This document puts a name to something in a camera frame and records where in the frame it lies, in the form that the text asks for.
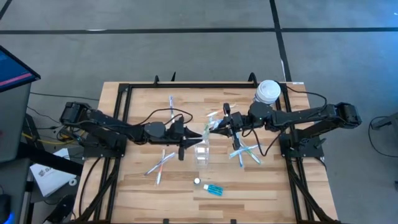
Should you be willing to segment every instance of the bottle cap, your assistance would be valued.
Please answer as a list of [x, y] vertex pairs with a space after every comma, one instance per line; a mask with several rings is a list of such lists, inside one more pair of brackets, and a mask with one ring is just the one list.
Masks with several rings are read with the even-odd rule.
[[195, 179], [193, 180], [193, 183], [194, 183], [194, 184], [200, 184], [200, 179], [199, 179], [199, 178], [195, 178]]

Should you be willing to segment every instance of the transparent container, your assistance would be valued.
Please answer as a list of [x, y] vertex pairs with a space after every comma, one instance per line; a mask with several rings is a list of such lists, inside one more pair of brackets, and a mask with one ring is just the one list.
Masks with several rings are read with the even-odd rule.
[[204, 140], [198, 144], [195, 145], [195, 161], [197, 163], [197, 166], [199, 167], [205, 167], [209, 163], [209, 155], [210, 155], [210, 150], [209, 150], [209, 141]]

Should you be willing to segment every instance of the gray floor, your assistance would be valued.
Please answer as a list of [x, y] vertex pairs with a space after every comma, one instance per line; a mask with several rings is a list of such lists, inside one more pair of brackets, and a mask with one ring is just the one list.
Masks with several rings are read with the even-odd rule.
[[[276, 0], [282, 27], [397, 27], [397, 1]], [[266, 0], [13, 0], [1, 30], [273, 27]], [[328, 177], [340, 220], [396, 223], [398, 159], [369, 145], [375, 116], [398, 111], [398, 32], [283, 34], [293, 81], [330, 103], [355, 104], [363, 125], [325, 135]], [[41, 81], [32, 91], [99, 98], [105, 81], [284, 80], [274, 33], [0, 35], [0, 43]], [[31, 95], [29, 105], [58, 118], [66, 101]], [[96, 107], [95, 101], [87, 101]], [[322, 103], [310, 98], [312, 106]], [[38, 126], [53, 123], [34, 116]], [[375, 145], [398, 155], [394, 132], [372, 132]], [[35, 209], [39, 223], [49, 210]]]

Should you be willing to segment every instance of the wooden tabletop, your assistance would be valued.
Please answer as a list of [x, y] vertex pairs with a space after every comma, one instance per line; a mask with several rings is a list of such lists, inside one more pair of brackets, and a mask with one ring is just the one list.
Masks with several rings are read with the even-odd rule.
[[[103, 87], [98, 109], [104, 114], [113, 115], [119, 83], [106, 82]], [[288, 83], [294, 90], [304, 91], [303, 84]], [[174, 107], [188, 111], [193, 115], [187, 126], [197, 133], [202, 133], [206, 115], [222, 109], [223, 103], [236, 103], [232, 109], [246, 114], [252, 103], [255, 89], [231, 88], [141, 88], [133, 89], [128, 123], [134, 124], [144, 120], [149, 113], [159, 108], [169, 107], [169, 96], [174, 97]], [[309, 108], [306, 94], [289, 92], [292, 110]], [[283, 96], [281, 104], [284, 109]], [[119, 119], [123, 113], [120, 109]], [[154, 114], [149, 121], [167, 121], [169, 111]], [[300, 124], [296, 128], [311, 125]], [[257, 129], [260, 142], [266, 148], [278, 133]], [[256, 143], [253, 134], [244, 138], [247, 145]], [[118, 186], [114, 201], [113, 223], [161, 223], [169, 218], [171, 223], [229, 223], [237, 219], [238, 223], [295, 223], [292, 196], [284, 158], [280, 155], [278, 141], [271, 147], [268, 155], [262, 157], [258, 149], [253, 150], [262, 159], [259, 165], [247, 154], [243, 154], [244, 168], [239, 167], [238, 158], [229, 159], [233, 151], [231, 139], [210, 135], [210, 161], [207, 168], [199, 168], [194, 160], [194, 148], [186, 150], [184, 161], [177, 157], [165, 163], [162, 180], [155, 186], [157, 171], [144, 177], [162, 157], [162, 149], [167, 154], [178, 151], [176, 146], [143, 146], [128, 142], [126, 155], [121, 160]], [[78, 196], [88, 170], [96, 159], [88, 159], [84, 164]], [[93, 169], [83, 197], [83, 209], [97, 194], [103, 170], [103, 160]], [[315, 159], [303, 161], [308, 181], [308, 188], [322, 209], [337, 218], [330, 192], [325, 168]], [[193, 184], [194, 178], [201, 178], [204, 184], [216, 184], [224, 188], [222, 197], [209, 194], [202, 187]], [[306, 217], [303, 198], [299, 193], [303, 217]], [[104, 197], [101, 217], [105, 217], [108, 194]], [[79, 197], [74, 211], [78, 214]]]

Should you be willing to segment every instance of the monitor screen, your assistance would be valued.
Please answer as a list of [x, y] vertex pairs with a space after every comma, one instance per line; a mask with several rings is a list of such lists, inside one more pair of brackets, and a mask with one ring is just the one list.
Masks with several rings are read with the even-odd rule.
[[0, 92], [40, 79], [27, 65], [0, 47]]

